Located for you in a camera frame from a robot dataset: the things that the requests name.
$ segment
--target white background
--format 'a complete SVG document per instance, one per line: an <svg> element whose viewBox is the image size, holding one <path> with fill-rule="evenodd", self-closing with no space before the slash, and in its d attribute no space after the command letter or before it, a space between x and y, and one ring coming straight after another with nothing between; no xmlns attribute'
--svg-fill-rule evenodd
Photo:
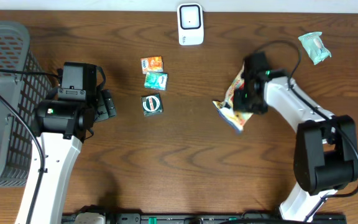
<svg viewBox="0 0 358 224"><path fill-rule="evenodd" d="M0 0L0 9L176 11L181 0ZM358 0L198 0L207 12L358 13Z"/></svg>

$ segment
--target orange packet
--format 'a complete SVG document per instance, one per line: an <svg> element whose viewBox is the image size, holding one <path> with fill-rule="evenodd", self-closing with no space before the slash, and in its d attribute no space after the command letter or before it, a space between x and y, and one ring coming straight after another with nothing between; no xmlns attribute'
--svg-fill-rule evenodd
<svg viewBox="0 0 358 224"><path fill-rule="evenodd" d="M142 71L143 74L147 72L163 72L162 68L162 57L148 57L142 58Z"/></svg>

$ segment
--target wooden table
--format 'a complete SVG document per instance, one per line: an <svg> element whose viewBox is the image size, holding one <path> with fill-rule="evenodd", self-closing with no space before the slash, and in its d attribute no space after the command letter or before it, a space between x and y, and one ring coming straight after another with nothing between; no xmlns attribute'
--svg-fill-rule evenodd
<svg viewBox="0 0 358 224"><path fill-rule="evenodd" d="M218 116L242 59L275 39L322 31L333 57L314 66L303 51L294 78L323 108L348 114L358 137L358 15L204 14L199 46L178 43L173 12L0 11L30 31L31 50L46 71L66 61L100 65L107 75L117 117L94 126L68 186L64 212L98 204L144 213L241 213L272 210L295 184L295 134L273 109L253 116L242 134ZM292 69L296 53L271 47L275 68ZM168 73L160 91L163 114L144 117L140 58L161 55ZM351 184L343 192L351 191ZM0 223L13 223L24 189L0 189ZM332 199L322 210L344 212L358 223L358 194Z"/></svg>

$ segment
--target gray bin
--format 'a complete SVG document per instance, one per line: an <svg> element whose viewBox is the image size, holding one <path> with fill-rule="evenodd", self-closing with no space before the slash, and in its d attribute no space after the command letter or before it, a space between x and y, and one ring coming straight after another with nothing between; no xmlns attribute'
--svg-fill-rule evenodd
<svg viewBox="0 0 358 224"><path fill-rule="evenodd" d="M0 68L42 72L29 50L30 35L16 22L0 22ZM31 125L31 112L51 89L44 75L0 72L0 94ZM32 139L0 103L0 187L25 185L31 164Z"/></svg>

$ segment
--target mint green package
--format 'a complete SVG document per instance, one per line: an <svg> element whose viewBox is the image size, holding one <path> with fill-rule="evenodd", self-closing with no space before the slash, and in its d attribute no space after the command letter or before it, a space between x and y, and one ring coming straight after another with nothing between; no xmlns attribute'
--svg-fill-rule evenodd
<svg viewBox="0 0 358 224"><path fill-rule="evenodd" d="M328 56L332 57L330 51L324 47L323 41L320 39L321 34L322 32L311 32L298 37L314 65L322 62Z"/></svg>
<svg viewBox="0 0 358 224"><path fill-rule="evenodd" d="M167 87L168 74L147 72L144 86L155 90L165 90Z"/></svg>

